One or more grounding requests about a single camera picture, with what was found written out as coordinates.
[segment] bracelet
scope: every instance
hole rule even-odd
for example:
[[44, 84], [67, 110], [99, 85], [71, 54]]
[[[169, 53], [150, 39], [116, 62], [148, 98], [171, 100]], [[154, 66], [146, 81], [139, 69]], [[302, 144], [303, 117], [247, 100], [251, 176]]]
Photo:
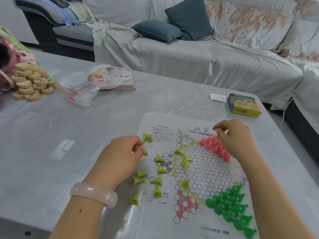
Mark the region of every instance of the bracelet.
[[78, 195], [97, 200], [105, 204], [105, 207], [114, 207], [117, 203], [117, 193], [96, 185], [78, 182], [70, 190], [70, 195]]

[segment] left hand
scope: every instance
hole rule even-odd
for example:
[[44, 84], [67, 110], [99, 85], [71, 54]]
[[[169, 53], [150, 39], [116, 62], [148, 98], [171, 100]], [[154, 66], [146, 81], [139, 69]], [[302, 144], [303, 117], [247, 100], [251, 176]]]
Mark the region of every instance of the left hand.
[[114, 190], [132, 174], [145, 148], [138, 136], [113, 139], [83, 182]]

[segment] right hand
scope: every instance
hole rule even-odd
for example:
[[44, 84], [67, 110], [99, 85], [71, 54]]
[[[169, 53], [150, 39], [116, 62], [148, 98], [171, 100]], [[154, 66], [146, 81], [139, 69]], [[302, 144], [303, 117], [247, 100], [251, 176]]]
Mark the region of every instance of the right hand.
[[213, 130], [217, 133], [227, 152], [239, 162], [251, 155], [259, 154], [249, 127], [242, 122], [236, 119], [223, 120], [217, 123]]

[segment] white card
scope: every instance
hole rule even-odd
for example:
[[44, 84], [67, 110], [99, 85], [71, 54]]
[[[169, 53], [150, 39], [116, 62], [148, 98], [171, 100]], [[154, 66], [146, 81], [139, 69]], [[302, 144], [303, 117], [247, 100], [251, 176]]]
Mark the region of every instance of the white card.
[[211, 96], [211, 100], [220, 101], [227, 103], [226, 96], [218, 95], [218, 94], [209, 94]]

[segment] yellow card box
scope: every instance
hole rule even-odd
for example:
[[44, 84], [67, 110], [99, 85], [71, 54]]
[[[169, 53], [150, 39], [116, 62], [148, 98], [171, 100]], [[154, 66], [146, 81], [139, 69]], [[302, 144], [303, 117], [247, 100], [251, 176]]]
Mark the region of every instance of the yellow card box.
[[237, 94], [229, 94], [227, 103], [232, 113], [257, 118], [261, 114], [255, 98]]

